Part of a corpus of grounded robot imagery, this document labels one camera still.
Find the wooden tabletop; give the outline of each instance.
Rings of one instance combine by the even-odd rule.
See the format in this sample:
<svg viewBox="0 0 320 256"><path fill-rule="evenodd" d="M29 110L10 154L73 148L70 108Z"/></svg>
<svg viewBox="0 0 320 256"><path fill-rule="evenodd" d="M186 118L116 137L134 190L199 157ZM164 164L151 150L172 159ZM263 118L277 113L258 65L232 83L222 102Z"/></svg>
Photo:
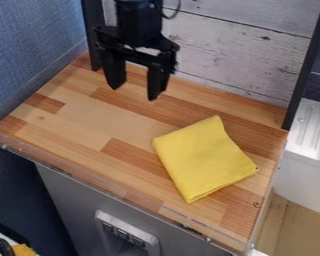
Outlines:
<svg viewBox="0 0 320 256"><path fill-rule="evenodd" d="M243 252L285 144L285 110L175 77L148 102L145 74L129 66L128 83L113 91L84 54L0 122L15 139L0 142ZM187 204L151 141L213 115L259 172Z"/></svg>

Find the yellow object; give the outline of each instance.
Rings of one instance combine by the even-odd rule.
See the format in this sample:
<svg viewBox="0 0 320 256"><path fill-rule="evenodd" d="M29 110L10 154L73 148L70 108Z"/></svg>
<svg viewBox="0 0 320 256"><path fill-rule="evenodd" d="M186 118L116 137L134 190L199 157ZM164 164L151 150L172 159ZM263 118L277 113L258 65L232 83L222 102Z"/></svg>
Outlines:
<svg viewBox="0 0 320 256"><path fill-rule="evenodd" d="M16 256L36 256L35 252L25 244L12 246Z"/></svg>
<svg viewBox="0 0 320 256"><path fill-rule="evenodd" d="M218 116L155 138L153 146L187 203L257 171L229 138Z"/></svg>

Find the wood plank wall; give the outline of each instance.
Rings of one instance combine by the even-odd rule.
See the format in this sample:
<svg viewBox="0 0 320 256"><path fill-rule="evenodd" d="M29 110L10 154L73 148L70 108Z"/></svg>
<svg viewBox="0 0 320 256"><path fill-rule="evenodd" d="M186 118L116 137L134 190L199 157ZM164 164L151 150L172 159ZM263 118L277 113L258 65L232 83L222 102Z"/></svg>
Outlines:
<svg viewBox="0 0 320 256"><path fill-rule="evenodd" d="M167 14L176 1L164 0ZM164 34L181 46L179 76L286 107L319 12L320 0L182 0Z"/></svg>

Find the gray cabinet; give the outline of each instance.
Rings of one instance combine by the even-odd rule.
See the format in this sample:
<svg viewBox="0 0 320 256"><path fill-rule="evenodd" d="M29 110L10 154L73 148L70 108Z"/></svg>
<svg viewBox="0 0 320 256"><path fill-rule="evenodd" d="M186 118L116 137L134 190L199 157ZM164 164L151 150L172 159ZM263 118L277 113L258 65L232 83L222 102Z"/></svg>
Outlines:
<svg viewBox="0 0 320 256"><path fill-rule="evenodd" d="M117 227L114 227L116 230L113 233L109 228L104 230L105 221L97 219L98 212L112 216L115 223L116 220L121 221L130 225L131 229L134 227L156 237L161 256L231 255L200 237L119 201L78 179L42 166L37 168L80 256L153 256L152 249L132 244L131 237L128 241L118 237Z"/></svg>

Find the black pole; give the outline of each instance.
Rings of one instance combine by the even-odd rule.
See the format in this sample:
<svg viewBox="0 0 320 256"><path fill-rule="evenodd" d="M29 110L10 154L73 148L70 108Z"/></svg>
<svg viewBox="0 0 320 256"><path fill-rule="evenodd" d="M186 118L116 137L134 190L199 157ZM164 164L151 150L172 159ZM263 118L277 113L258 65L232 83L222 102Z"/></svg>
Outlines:
<svg viewBox="0 0 320 256"><path fill-rule="evenodd" d="M300 71L299 78L291 98L291 102L288 106L285 120L282 125L282 128L285 130L291 129L291 126L295 117L295 113L297 112L301 98L304 95L306 83L312 71L314 62L316 60L319 47L320 47L320 15L311 39L310 46L308 48L308 51L304 60L304 64Z"/></svg>
<svg viewBox="0 0 320 256"><path fill-rule="evenodd" d="M101 68L100 58L95 49L96 34L93 27L96 25L105 25L102 0L81 0L85 24L86 37L91 61L91 69L97 71Z"/></svg>

